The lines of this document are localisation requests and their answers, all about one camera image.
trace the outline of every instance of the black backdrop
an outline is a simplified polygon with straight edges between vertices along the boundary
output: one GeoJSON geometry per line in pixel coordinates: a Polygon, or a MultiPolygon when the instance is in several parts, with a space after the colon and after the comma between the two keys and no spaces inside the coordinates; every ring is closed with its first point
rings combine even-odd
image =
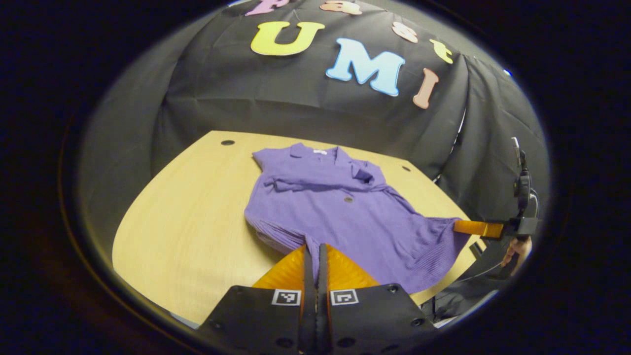
{"type": "MultiPolygon", "coordinates": [[[[361,16],[322,11],[320,0],[293,1],[270,13],[243,16],[255,5],[248,2],[203,16],[134,58],[90,116],[74,120],[66,150],[79,152],[65,158],[76,162],[69,174],[74,186],[67,193],[77,205],[73,214],[81,216],[81,227],[107,262],[115,232],[140,191],[212,129],[324,141],[406,159],[437,179],[473,220],[505,220],[517,213],[512,183],[519,170],[510,139],[516,136],[527,153],[540,217],[546,220],[551,202],[546,140],[515,80],[501,68],[459,53],[441,33],[405,19],[406,13],[357,3],[361,16]],[[292,24],[276,39],[281,43],[293,42],[299,21],[326,28],[295,56],[253,52],[257,25],[277,20],[292,24]],[[393,21],[410,26],[419,42],[399,38],[390,29],[393,21]],[[338,37],[363,43],[371,57],[382,51],[405,57],[397,79],[399,95],[327,78],[324,72],[338,56],[338,37]],[[444,41],[452,49],[453,64],[436,56],[428,39],[444,41]],[[440,78],[428,109],[411,102],[423,68],[440,78]]],[[[531,207],[526,215],[533,212],[531,207]]],[[[535,246],[541,230],[532,235],[535,246]]],[[[492,268],[509,241],[491,242],[463,278],[492,268]]]]}
{"type": "MultiPolygon", "coordinates": [[[[605,25],[615,8],[564,8],[446,1],[444,6],[484,29],[492,46],[536,89],[559,169],[559,199],[547,233],[556,236],[533,255],[519,283],[427,351],[594,352],[622,350],[614,285],[622,279],[622,228],[608,213],[626,189],[624,157],[615,143],[628,138],[616,55],[620,44],[605,25]],[[609,54],[602,48],[611,49],[609,54]],[[606,214],[607,224],[590,224],[606,214]]],[[[81,116],[110,80],[152,41],[213,9],[207,2],[21,4],[6,27],[3,51],[4,184],[3,325],[7,353],[173,353],[173,341],[129,313],[83,267],[66,237],[57,195],[57,161],[65,122],[81,116]]]]}

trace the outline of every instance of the ribbed fabric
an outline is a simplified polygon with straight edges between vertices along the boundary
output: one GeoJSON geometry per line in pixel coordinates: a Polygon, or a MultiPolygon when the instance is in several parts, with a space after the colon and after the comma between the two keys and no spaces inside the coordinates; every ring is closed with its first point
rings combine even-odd
{"type": "Polygon", "coordinates": [[[327,243],[381,284],[422,291],[443,278],[469,238],[453,231],[459,218],[420,215],[386,184],[378,166],[339,147],[299,143],[253,156],[263,172],[245,219],[282,253],[306,244],[316,280],[319,245],[327,243]]]}

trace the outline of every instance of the blue letter m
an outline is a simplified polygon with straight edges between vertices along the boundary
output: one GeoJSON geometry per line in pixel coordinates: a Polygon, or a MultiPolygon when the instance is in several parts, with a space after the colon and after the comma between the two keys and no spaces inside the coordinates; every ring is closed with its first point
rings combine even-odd
{"type": "Polygon", "coordinates": [[[326,76],[343,81],[351,80],[353,75],[349,69],[352,63],[359,84],[365,83],[377,72],[377,77],[370,82],[370,87],[390,96],[399,95],[396,80],[399,75],[399,68],[405,63],[405,59],[392,52],[383,52],[370,59],[361,42],[338,38],[337,43],[341,46],[338,60],[333,68],[326,71],[326,76]]]}

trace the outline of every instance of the wooden table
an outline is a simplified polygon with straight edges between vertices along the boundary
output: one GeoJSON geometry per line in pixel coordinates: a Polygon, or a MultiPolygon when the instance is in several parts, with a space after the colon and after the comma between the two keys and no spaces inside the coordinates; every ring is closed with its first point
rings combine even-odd
{"type": "MultiPolygon", "coordinates": [[[[259,240],[245,221],[244,210],[261,173],[252,152],[298,142],[320,149],[335,147],[241,132],[212,131],[203,136],[156,175],[129,207],[114,239],[116,272],[161,307],[203,323],[230,286],[251,286],[283,258],[259,240]],[[235,143],[222,145],[225,140],[235,143]]],[[[354,159],[379,165],[387,183],[422,215],[469,220],[407,160],[342,148],[354,159]]],[[[438,284],[411,295],[417,304],[471,266],[475,256],[468,246],[477,240],[479,236],[471,236],[438,284]]]]}

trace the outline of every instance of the yellow letter u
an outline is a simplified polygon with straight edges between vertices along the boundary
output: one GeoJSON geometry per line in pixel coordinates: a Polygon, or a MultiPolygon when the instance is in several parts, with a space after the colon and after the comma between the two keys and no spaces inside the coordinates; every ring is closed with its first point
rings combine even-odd
{"type": "Polygon", "coordinates": [[[276,43],[276,36],[278,36],[281,29],[287,26],[289,26],[289,22],[285,21],[272,21],[260,24],[259,31],[256,33],[256,36],[254,36],[254,39],[252,39],[250,48],[252,48],[254,52],[266,56],[289,56],[309,48],[316,36],[316,32],[324,28],[322,23],[299,22],[298,27],[300,27],[300,32],[293,43],[276,43]]]}

